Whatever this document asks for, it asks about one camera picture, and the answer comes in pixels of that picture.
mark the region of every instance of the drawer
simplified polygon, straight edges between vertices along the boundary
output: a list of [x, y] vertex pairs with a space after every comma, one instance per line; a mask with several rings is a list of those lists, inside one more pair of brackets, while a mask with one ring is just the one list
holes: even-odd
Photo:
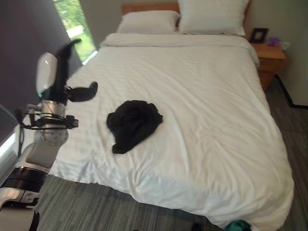
[[270, 83], [273, 81], [275, 74], [264, 71], [258, 71], [258, 74], [260, 77], [261, 86], [263, 90], [266, 90], [266, 88], [268, 88]]
[[280, 66], [282, 65], [283, 61], [279, 59], [264, 59], [260, 58], [260, 71], [265, 72], [276, 72]]

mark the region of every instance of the tree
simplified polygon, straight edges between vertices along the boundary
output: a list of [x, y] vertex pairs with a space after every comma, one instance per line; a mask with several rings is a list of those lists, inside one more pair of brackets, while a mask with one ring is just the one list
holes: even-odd
[[78, 0], [55, 1], [55, 6], [66, 29], [82, 25], [85, 32], [89, 33], [86, 18]]

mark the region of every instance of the black garment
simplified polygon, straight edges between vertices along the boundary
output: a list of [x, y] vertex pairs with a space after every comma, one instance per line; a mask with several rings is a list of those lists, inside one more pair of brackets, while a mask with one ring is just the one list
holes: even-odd
[[194, 223], [191, 231], [202, 231], [201, 225], [198, 223]]
[[124, 154], [149, 137], [162, 122], [163, 116], [154, 104], [138, 100], [126, 101], [107, 118], [107, 126], [116, 142], [112, 152]]

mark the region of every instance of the green foliage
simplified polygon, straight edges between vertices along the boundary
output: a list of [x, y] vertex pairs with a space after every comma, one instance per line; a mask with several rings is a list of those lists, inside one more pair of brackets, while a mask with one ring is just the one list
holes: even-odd
[[83, 62], [90, 56], [90, 54], [92, 54], [93, 51], [95, 51], [95, 47], [93, 45], [91, 35], [87, 34], [86, 32], [72, 39], [77, 38], [82, 40], [81, 43], [75, 45], [75, 48], [81, 61]]
[[86, 31], [88, 30], [79, 0], [63, 0], [55, 2], [55, 6], [66, 29], [82, 25]]
[[80, 36], [72, 39], [80, 38], [82, 40], [75, 48], [81, 61], [85, 61], [95, 50], [95, 47], [79, 0], [54, 0], [54, 4], [67, 30], [79, 25], [83, 26], [84, 32]]

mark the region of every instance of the picture frame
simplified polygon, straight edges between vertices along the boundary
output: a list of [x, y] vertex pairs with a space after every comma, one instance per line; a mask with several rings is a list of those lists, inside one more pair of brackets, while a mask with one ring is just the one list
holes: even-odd
[[255, 28], [252, 32], [249, 42], [250, 43], [263, 43], [268, 33], [268, 28]]

